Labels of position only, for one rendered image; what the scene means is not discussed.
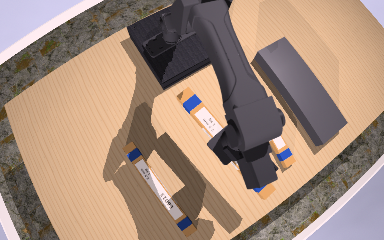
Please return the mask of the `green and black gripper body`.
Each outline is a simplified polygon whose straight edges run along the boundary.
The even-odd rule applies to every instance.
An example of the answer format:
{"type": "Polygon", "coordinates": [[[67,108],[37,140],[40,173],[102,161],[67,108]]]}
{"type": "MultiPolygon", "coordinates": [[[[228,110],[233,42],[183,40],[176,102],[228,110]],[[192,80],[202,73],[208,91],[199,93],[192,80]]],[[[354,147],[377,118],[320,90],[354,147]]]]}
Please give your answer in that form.
{"type": "MultiPolygon", "coordinates": [[[[228,125],[226,126],[228,127],[228,125]]],[[[226,128],[225,127],[225,128],[226,128]]],[[[228,155],[223,151],[223,149],[229,147],[231,150],[236,152],[241,152],[238,150],[232,149],[226,141],[226,132],[223,128],[218,134],[216,134],[208,143],[207,146],[214,152],[214,154],[219,158],[223,165],[227,166],[232,160],[228,155]]]]}

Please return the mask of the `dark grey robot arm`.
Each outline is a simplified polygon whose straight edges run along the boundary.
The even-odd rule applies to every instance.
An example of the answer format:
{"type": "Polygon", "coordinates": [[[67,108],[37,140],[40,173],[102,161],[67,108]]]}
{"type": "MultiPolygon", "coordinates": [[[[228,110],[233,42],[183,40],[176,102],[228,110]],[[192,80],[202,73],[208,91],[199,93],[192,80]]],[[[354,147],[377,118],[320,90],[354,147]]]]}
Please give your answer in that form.
{"type": "Polygon", "coordinates": [[[215,71],[222,95],[227,144],[247,190],[278,180],[269,141],[281,137],[286,118],[255,75],[234,30],[233,0],[176,0],[158,21],[161,33],[143,43],[152,58],[198,35],[215,71]],[[170,14],[171,13],[171,14],[170,14]],[[167,15],[166,15],[167,14],[167,15]],[[189,19],[188,19],[189,18],[189,19]],[[153,54],[152,54],[153,53],[153,54]]]}

